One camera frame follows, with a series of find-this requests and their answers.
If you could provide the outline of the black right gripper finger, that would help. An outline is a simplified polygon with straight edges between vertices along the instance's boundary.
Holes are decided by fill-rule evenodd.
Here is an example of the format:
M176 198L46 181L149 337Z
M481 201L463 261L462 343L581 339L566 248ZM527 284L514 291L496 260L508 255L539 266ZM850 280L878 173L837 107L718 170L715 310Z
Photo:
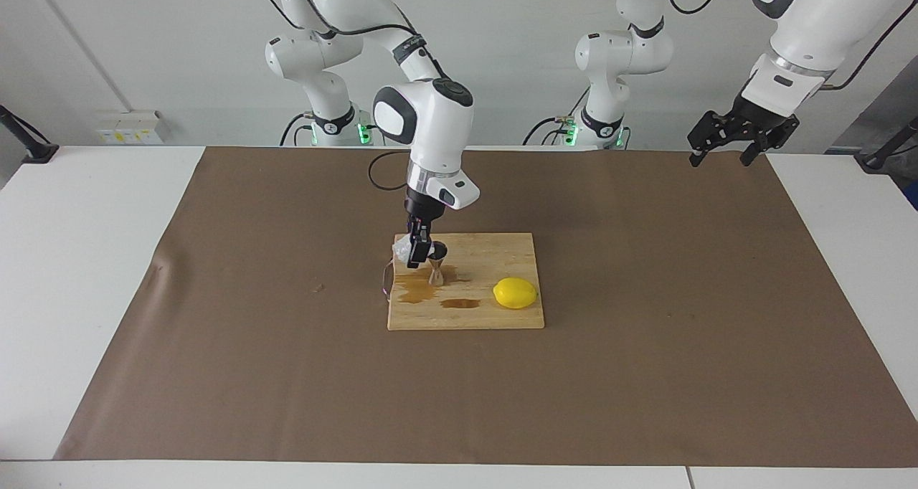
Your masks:
M417 269L427 262L427 257L432 248L430 238L430 222L423 218L409 218L407 224L407 237L409 237L409 254L407 255L407 269Z

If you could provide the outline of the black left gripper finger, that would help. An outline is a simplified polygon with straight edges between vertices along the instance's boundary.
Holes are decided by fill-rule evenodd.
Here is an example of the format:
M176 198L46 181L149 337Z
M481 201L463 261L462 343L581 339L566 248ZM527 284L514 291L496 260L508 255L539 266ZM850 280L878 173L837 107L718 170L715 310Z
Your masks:
M752 140L740 155L741 164L750 166L758 156L766 153L767 150L783 147L798 127L799 120L786 120L786 122L771 130L752 125L750 127Z
M733 113L704 113L686 136L692 149L689 162L693 168L698 168L709 152L734 142L738 132L739 118Z

